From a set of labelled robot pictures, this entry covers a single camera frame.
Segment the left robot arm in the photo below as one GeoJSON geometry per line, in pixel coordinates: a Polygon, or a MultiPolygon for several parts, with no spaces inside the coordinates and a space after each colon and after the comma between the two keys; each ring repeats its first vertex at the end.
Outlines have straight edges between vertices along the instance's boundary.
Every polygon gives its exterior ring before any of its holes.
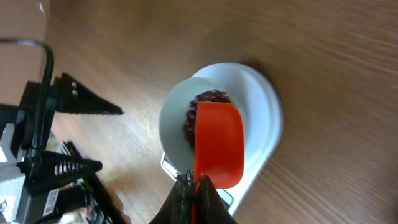
{"type": "Polygon", "coordinates": [[[68,212],[87,208],[93,223],[116,223],[109,195],[96,173],[100,161],[83,158],[71,141],[61,152],[47,150],[55,113],[122,115],[70,75],[54,83],[27,82],[19,105],[1,105],[1,213],[9,222],[57,223],[68,212]]]}

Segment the red beans in bowl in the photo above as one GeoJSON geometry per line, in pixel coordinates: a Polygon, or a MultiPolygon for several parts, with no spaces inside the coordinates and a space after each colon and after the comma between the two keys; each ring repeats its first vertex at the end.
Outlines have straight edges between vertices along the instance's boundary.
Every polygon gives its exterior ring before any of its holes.
{"type": "Polygon", "coordinates": [[[225,91],[209,90],[199,95],[196,95],[192,101],[189,102],[188,111],[186,112],[183,130],[185,138],[192,149],[195,148],[195,140],[197,135],[198,117],[202,114],[200,108],[201,103],[229,103],[231,104],[230,95],[225,91]]]}

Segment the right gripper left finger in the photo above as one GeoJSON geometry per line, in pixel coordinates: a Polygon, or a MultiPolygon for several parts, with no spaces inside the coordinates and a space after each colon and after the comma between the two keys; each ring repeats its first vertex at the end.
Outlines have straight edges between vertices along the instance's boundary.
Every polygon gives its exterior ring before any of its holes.
{"type": "Polygon", "coordinates": [[[179,174],[164,204],[150,224],[191,224],[195,183],[190,170],[179,174]]]}

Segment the white digital kitchen scale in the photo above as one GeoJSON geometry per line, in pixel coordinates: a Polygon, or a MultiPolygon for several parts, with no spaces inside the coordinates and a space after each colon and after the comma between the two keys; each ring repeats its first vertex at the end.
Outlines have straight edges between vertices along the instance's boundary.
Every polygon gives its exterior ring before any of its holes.
{"type": "MultiPolygon", "coordinates": [[[[208,78],[231,90],[240,103],[244,126],[244,169],[240,182],[219,190],[230,214],[234,214],[277,147],[283,131],[283,111],[270,81],[257,70],[240,63],[217,63],[192,77],[208,78]]],[[[161,168],[175,180],[178,173],[163,152],[161,168]]]]}

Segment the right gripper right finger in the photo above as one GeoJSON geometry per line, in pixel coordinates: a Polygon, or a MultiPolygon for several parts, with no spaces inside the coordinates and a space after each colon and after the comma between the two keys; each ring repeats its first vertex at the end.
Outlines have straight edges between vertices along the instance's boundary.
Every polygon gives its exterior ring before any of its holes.
{"type": "Polygon", "coordinates": [[[237,224],[208,176],[202,176],[195,199],[196,224],[237,224]]]}

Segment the orange measuring scoop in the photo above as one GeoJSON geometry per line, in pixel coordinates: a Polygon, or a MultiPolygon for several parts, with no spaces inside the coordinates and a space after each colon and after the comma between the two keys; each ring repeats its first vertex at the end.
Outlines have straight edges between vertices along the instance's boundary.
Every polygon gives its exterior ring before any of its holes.
{"type": "Polygon", "coordinates": [[[201,103],[195,140],[195,182],[208,176],[216,189],[239,183],[244,169],[244,131],[239,111],[229,103],[201,103]]]}

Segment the white bowl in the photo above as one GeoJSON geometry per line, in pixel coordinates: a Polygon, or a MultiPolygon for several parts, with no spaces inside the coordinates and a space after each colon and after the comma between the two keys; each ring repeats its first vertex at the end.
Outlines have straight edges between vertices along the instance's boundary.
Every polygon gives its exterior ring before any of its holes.
{"type": "Polygon", "coordinates": [[[194,169],[195,153],[185,137],[184,124],[190,102],[206,91],[218,90],[229,95],[237,110],[240,103],[233,92],[208,78],[194,77],[174,86],[167,95],[160,111],[159,136],[161,145],[170,163],[178,173],[194,169]]]}

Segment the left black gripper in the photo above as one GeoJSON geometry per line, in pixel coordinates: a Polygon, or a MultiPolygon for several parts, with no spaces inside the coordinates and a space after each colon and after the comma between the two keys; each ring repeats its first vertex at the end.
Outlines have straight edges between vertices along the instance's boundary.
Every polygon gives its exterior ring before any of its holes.
{"type": "Polygon", "coordinates": [[[100,161],[46,151],[56,111],[68,114],[122,115],[117,105],[99,97],[67,73],[54,80],[45,100],[42,127],[35,129],[40,84],[27,82],[20,105],[1,105],[2,169],[20,169],[30,193],[48,192],[103,168],[100,161]]]}

